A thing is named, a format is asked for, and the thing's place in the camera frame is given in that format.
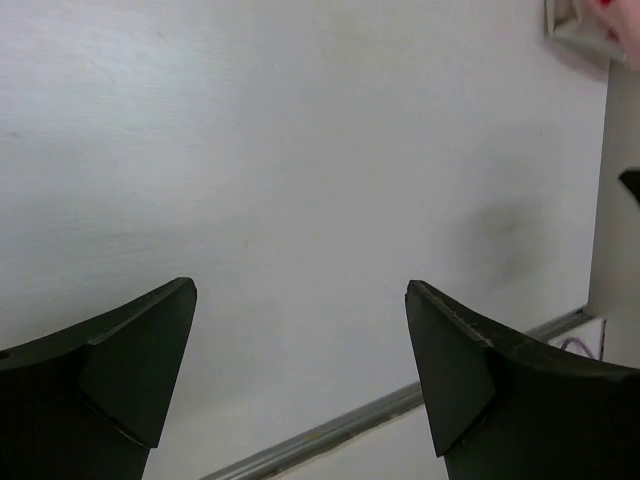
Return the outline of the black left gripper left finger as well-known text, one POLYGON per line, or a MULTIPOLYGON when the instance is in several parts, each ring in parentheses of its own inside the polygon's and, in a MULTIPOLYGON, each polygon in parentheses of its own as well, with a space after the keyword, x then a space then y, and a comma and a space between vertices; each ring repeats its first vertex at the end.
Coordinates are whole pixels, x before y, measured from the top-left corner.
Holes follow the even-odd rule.
POLYGON ((195 308, 195 282, 179 277, 2 351, 2 478, 141 478, 159 445, 195 308))

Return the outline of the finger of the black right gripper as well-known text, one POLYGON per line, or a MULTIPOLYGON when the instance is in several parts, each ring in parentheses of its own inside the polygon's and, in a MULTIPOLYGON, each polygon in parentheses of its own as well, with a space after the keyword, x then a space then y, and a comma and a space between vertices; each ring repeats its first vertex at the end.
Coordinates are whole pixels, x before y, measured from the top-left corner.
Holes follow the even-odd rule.
POLYGON ((619 175, 619 181, 629 191, 637 203, 640 203, 640 170, 626 169, 619 175))

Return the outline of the person's hand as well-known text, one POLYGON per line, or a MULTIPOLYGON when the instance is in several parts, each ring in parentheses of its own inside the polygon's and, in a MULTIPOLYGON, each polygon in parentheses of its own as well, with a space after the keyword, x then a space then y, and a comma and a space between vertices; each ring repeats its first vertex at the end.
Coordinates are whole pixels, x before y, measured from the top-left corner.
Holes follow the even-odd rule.
POLYGON ((639 71, 639 0, 590 0, 588 4, 617 35, 630 68, 639 71))

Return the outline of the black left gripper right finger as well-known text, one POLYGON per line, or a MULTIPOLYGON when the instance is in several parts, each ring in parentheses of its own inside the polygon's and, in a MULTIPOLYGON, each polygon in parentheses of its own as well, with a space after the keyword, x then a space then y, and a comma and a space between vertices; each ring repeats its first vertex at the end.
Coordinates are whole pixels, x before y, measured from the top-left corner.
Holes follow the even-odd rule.
POLYGON ((639 373, 484 317, 423 281, 408 327, 436 455, 452 479, 635 479, 639 373))

